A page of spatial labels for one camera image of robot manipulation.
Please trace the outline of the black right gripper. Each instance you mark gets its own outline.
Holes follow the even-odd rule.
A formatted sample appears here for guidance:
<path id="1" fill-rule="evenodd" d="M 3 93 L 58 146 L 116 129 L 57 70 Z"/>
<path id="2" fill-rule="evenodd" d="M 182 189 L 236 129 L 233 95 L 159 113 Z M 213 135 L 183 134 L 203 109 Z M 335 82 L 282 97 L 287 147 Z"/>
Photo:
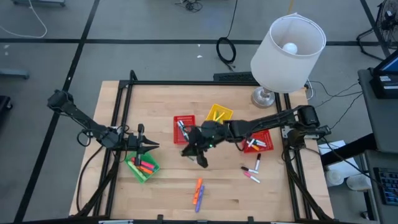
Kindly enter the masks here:
<path id="1" fill-rule="evenodd" d="M 188 134 L 188 145 L 181 151 L 181 156 L 195 156 L 197 164 L 208 167 L 205 152 L 226 139 L 227 126 L 215 121 L 204 121 L 201 126 L 192 126 Z"/>

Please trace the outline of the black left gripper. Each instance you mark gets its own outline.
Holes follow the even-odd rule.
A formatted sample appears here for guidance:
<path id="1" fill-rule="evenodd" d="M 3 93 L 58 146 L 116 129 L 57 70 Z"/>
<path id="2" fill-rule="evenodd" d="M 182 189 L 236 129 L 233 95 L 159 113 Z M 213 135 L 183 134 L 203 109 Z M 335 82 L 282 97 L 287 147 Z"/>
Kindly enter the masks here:
<path id="1" fill-rule="evenodd" d="M 142 156 L 153 150 L 157 149 L 159 147 L 159 143 L 151 141 L 147 139 L 144 136 L 144 125 L 143 124 L 138 124 L 137 128 L 137 135 L 134 135 L 133 133 L 128 134 L 127 140 L 126 140 L 126 149 L 128 151 L 134 151 L 136 153 L 135 155 L 135 160 L 134 160 L 134 165 L 135 166 L 140 166 L 142 162 Z M 155 146 L 143 146 L 143 143 L 148 144 L 148 145 L 155 145 Z"/>

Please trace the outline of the red plastic basket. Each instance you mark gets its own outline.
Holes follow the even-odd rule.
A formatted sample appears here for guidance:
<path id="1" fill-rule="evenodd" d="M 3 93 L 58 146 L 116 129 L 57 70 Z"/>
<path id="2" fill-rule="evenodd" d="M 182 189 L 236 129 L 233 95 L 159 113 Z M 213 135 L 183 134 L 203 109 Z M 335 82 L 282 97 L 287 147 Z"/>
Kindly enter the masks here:
<path id="1" fill-rule="evenodd" d="M 247 141 L 250 141 L 251 139 L 258 139 L 258 140 L 266 143 L 266 147 L 259 147 L 260 148 L 259 151 L 256 151 L 255 149 L 248 147 Z M 243 152 L 246 154 L 247 153 L 260 153 L 260 152 L 274 150 L 274 145 L 272 143 L 272 138 L 271 138 L 269 130 L 259 131 L 257 133 L 252 134 L 248 139 L 245 139 L 242 142 L 242 147 L 243 147 Z"/>
<path id="2" fill-rule="evenodd" d="M 174 116 L 174 143 L 175 144 L 185 144 L 187 143 L 186 140 L 184 139 L 180 129 L 177 126 L 177 121 L 181 120 L 183 121 L 185 125 L 185 130 L 189 134 L 189 132 L 192 129 L 192 126 L 195 125 L 195 116 L 194 115 L 178 115 Z"/>

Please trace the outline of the green plastic basket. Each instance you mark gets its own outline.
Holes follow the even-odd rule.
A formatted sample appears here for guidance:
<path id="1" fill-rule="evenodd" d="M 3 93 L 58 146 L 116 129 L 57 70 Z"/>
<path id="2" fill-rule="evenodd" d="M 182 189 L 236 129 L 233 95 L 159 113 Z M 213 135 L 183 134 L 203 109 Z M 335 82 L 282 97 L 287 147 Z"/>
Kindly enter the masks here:
<path id="1" fill-rule="evenodd" d="M 125 158 L 125 163 L 127 164 L 127 161 L 131 161 L 133 164 L 134 164 L 134 160 L 135 160 L 135 155 L 136 155 L 136 153 L 135 152 L 132 152 L 132 153 L 130 153 L 130 154 L 128 154 L 127 155 L 127 157 Z M 146 173 L 144 173 L 144 172 L 142 172 L 145 176 L 146 176 L 146 178 L 147 178 L 147 180 L 149 180 L 159 169 L 160 169 L 160 166 L 158 165 L 158 163 L 157 163 L 157 161 L 152 157 L 152 155 L 151 154 L 149 154 L 149 153 L 146 153 L 146 154 L 144 154 L 143 156 L 142 156 L 142 161 L 145 161 L 145 162 L 148 162 L 148 163 L 150 163 L 150 164 L 153 164 L 153 165 L 155 165 L 155 169 L 153 170 L 153 174 L 151 174 L 151 175 L 149 175 L 149 174 L 146 174 Z"/>

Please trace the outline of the purple highlighter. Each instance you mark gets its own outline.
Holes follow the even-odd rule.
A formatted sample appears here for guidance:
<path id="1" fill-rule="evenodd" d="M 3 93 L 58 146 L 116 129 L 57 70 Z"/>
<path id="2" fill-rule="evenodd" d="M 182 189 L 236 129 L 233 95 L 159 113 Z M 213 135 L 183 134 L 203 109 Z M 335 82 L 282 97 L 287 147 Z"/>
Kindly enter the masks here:
<path id="1" fill-rule="evenodd" d="M 202 185 L 200 187 L 200 191 L 199 191 L 199 195 L 198 195 L 198 199 L 197 199 L 197 204 L 196 204 L 196 207 L 195 207 L 195 213 L 198 213 L 200 211 L 204 190 L 205 190 L 205 186 Z"/>

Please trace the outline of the pink cap fine marker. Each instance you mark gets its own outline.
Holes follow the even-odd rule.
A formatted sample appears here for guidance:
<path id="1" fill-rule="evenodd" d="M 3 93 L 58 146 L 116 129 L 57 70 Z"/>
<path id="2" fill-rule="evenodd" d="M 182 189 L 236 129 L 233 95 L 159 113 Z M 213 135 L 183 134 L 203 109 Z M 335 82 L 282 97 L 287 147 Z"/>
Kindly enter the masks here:
<path id="1" fill-rule="evenodd" d="M 251 180 L 257 182 L 258 184 L 261 183 L 260 180 L 258 180 L 257 178 L 255 178 L 255 177 L 254 177 L 253 175 L 251 175 L 249 172 L 244 172 L 244 175 L 245 175 L 246 177 L 250 178 Z"/>

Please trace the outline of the black keyboard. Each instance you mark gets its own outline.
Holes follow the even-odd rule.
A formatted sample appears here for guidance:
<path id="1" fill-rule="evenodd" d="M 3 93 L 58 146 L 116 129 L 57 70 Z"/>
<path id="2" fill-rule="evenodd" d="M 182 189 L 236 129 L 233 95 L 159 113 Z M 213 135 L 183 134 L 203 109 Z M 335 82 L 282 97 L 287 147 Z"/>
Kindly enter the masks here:
<path id="1" fill-rule="evenodd" d="M 213 75 L 213 80 L 215 82 L 257 82 L 251 72 L 215 73 Z"/>

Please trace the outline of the white shade table lamp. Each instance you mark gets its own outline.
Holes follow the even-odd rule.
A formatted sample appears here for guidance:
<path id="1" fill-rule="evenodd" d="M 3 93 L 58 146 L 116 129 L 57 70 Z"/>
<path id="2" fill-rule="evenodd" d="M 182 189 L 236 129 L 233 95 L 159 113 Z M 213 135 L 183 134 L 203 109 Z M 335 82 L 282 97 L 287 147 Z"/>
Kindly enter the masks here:
<path id="1" fill-rule="evenodd" d="M 303 88 L 325 46 L 326 35 L 312 20 L 297 13 L 276 19 L 251 59 L 251 73 L 259 84 L 252 103 L 267 108 L 277 93 Z"/>

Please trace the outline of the white round container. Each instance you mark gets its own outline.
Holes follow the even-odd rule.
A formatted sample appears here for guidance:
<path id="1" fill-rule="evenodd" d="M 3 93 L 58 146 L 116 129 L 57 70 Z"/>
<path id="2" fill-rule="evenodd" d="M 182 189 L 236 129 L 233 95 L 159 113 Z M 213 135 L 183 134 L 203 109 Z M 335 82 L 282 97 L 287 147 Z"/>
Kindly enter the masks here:
<path id="1" fill-rule="evenodd" d="M 364 174 L 353 175 L 347 178 L 347 186 L 354 191 L 366 191 L 372 189 L 371 179 Z"/>
<path id="2" fill-rule="evenodd" d="M 328 170 L 325 172 L 327 187 L 339 186 L 344 182 L 343 174 L 338 170 Z"/>

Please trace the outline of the black equipment base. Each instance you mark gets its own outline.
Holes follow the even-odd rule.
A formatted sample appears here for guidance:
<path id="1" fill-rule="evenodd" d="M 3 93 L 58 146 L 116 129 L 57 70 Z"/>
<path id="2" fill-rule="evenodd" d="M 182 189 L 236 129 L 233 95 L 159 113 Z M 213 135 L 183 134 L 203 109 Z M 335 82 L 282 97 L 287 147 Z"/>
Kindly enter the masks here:
<path id="1" fill-rule="evenodd" d="M 9 96 L 0 95 L 0 113 L 9 111 L 12 108 L 13 104 L 11 103 L 11 98 Z"/>

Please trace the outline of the grey furniture foot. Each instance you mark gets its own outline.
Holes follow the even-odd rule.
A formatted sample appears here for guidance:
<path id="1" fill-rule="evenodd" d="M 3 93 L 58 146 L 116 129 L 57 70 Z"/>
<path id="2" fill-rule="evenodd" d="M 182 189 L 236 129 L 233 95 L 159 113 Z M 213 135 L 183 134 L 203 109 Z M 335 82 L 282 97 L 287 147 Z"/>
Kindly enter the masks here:
<path id="1" fill-rule="evenodd" d="M 27 80 L 30 76 L 27 70 L 0 68 L 0 77 L 23 78 Z"/>

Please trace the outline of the black desk crossbar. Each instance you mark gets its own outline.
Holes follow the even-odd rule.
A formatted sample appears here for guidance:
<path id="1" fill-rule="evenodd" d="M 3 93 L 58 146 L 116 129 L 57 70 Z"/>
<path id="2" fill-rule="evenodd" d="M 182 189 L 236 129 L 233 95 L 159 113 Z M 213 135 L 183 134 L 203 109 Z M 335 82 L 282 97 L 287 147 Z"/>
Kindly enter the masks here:
<path id="1" fill-rule="evenodd" d="M 349 159 L 351 157 L 358 156 L 364 153 L 366 150 L 377 150 L 376 140 L 373 133 L 363 136 L 336 149 L 333 149 L 331 143 L 325 138 L 323 138 L 323 141 L 326 144 L 326 148 L 330 149 L 329 152 L 320 157 L 324 166 L 337 163 L 343 159 Z"/>

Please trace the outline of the grey desk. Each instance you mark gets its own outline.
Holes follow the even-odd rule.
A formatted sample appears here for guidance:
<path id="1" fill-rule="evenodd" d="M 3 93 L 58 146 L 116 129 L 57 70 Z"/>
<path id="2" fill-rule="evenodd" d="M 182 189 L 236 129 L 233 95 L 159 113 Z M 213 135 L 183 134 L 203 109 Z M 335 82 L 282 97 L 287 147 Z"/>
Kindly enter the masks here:
<path id="1" fill-rule="evenodd" d="M 386 168 L 398 170 L 398 154 L 366 150 L 363 155 L 363 165 L 372 178 L 376 178 L 374 168 Z M 368 212 L 372 213 L 374 220 L 379 224 L 398 224 L 398 206 L 385 205 L 377 184 L 372 184 L 369 190 L 370 203 Z"/>
<path id="2" fill-rule="evenodd" d="M 378 150 L 398 154 L 398 99 L 378 99 L 369 70 L 358 70 L 358 77 Z"/>

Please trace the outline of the black floor fan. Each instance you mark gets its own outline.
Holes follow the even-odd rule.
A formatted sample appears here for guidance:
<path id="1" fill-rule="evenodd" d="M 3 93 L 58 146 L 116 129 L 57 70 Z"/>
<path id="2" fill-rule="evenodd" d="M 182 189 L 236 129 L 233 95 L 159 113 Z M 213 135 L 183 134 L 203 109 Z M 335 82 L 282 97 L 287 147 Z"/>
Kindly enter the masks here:
<path id="1" fill-rule="evenodd" d="M 385 57 L 390 56 L 391 50 L 398 50 L 398 0 L 381 0 L 381 3 L 377 5 L 377 14 L 375 17 L 366 0 L 360 0 L 360 3 L 371 28 L 356 37 L 357 45 L 362 54 L 382 61 L 383 58 L 370 54 L 365 50 L 364 47 L 371 46 L 371 44 L 365 44 L 362 39 L 370 34 L 374 34 L 377 39 L 375 46 L 379 45 L 381 47 Z"/>

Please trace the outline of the black aluminium table frame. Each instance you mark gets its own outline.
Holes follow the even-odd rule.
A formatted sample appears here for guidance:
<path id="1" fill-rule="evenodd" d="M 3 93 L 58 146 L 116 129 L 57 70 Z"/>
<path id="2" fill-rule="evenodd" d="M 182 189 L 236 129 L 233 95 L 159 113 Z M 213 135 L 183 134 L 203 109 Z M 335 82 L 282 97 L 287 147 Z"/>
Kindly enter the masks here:
<path id="1" fill-rule="evenodd" d="M 117 135 L 120 142 L 115 146 L 105 146 L 103 163 L 99 175 L 99 184 L 89 201 L 76 214 L 70 216 L 70 220 L 81 222 L 84 219 L 93 219 L 98 222 L 110 222 L 113 199 L 116 190 L 116 180 L 119 172 L 119 158 L 122 152 L 128 152 L 126 144 L 128 137 L 132 136 L 126 129 L 129 106 L 131 103 L 132 89 L 135 85 L 165 85 L 165 86 L 259 86 L 258 82 L 238 82 L 236 80 L 227 81 L 145 81 L 138 80 L 133 70 L 130 71 L 128 80 L 118 81 L 116 99 L 114 103 L 111 123 L 108 127 Z M 295 147 L 293 134 L 280 131 L 281 143 L 283 145 L 282 154 L 287 171 L 292 210 L 295 223 L 303 224 L 328 224 L 336 220 L 328 216 L 316 203 L 315 199 L 307 190 L 300 150 L 294 151 L 297 170 L 294 170 L 292 159 L 290 158 L 290 148 Z"/>

